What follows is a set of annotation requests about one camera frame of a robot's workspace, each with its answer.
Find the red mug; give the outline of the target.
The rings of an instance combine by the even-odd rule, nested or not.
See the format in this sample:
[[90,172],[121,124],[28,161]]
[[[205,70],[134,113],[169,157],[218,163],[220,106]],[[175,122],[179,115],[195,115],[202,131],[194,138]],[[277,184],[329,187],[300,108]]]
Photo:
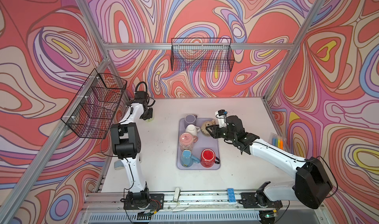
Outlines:
[[219,165],[220,159],[216,156],[215,152],[211,149],[204,149],[201,152],[200,164],[205,168],[210,168],[213,165]]

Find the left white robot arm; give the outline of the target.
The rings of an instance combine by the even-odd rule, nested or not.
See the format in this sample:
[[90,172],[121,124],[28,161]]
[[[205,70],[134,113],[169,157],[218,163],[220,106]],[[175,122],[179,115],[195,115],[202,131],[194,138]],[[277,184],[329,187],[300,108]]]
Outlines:
[[147,83],[139,82],[124,118],[110,129],[112,151],[118,158],[114,168],[125,169],[129,182],[129,187],[124,189],[125,194],[121,200],[126,210],[143,210],[152,207],[147,181],[140,166],[139,154],[142,142],[136,121],[152,119],[154,104],[155,100],[148,94]]

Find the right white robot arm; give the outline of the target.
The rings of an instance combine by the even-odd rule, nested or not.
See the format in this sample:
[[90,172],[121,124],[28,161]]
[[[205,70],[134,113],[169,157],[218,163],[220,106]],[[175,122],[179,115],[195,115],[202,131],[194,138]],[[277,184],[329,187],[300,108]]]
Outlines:
[[325,166],[318,158],[305,159],[269,144],[259,136],[245,131],[237,116],[217,116],[218,124],[206,127],[212,138],[224,139],[242,153],[259,157],[284,171],[291,182],[265,182],[257,190],[259,202],[293,200],[311,209],[318,209],[333,188]]

